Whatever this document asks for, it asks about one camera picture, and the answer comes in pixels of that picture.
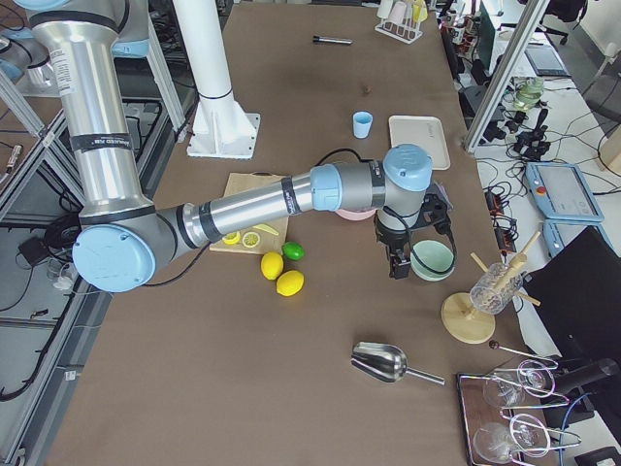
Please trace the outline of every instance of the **blue cup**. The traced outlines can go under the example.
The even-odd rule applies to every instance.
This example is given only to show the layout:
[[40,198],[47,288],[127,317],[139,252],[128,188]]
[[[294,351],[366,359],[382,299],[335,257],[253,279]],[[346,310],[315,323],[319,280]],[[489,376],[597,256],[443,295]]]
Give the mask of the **blue cup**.
[[356,112],[353,114],[353,135],[358,139],[365,139],[371,131],[373,115],[369,112]]

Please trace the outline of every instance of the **metal scoop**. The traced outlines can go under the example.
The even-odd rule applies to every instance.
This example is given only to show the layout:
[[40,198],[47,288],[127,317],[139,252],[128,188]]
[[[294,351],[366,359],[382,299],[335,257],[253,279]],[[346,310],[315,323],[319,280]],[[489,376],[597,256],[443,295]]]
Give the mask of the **metal scoop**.
[[408,367],[406,354],[393,345],[360,342],[351,353],[351,364],[382,382],[400,381],[406,374],[444,385],[442,377]]

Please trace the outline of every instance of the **blue cable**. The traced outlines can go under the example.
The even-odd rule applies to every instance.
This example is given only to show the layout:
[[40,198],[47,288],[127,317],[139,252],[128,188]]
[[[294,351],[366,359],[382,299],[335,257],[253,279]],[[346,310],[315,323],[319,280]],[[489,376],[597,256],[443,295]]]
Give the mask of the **blue cable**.
[[[567,421],[570,418],[570,414],[573,411],[573,408],[575,407],[575,405],[577,405],[580,401],[582,401],[582,399],[586,398],[587,396],[589,396],[591,393],[583,393],[582,395],[578,396],[575,400],[572,401],[572,403],[570,404],[570,406],[567,408],[567,411],[565,412],[565,417],[563,417],[563,422],[561,423],[561,431],[565,432],[565,430],[567,429]],[[559,435],[559,445],[561,445],[561,439],[563,439],[563,434],[561,433],[561,435]],[[565,466],[565,463],[563,461],[563,451],[565,451],[564,449],[559,449],[559,465],[560,466]]]

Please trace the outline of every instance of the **pen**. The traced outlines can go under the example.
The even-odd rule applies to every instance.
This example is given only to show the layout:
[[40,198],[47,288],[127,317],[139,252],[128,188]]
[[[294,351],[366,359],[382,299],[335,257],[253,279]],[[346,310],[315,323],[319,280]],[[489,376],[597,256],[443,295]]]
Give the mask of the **pen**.
[[312,36],[312,41],[315,44],[341,44],[343,46],[350,46],[353,44],[351,39],[339,39],[337,37]]

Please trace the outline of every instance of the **pink bowl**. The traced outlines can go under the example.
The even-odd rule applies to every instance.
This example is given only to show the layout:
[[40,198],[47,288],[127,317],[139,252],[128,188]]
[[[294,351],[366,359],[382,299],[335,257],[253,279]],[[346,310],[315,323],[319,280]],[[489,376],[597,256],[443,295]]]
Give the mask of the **pink bowl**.
[[375,213],[376,213],[376,209],[369,209],[369,210],[365,209],[361,211],[347,211],[345,209],[338,209],[336,211],[336,214],[338,216],[341,216],[342,218],[346,220],[353,220],[353,221],[371,218]]

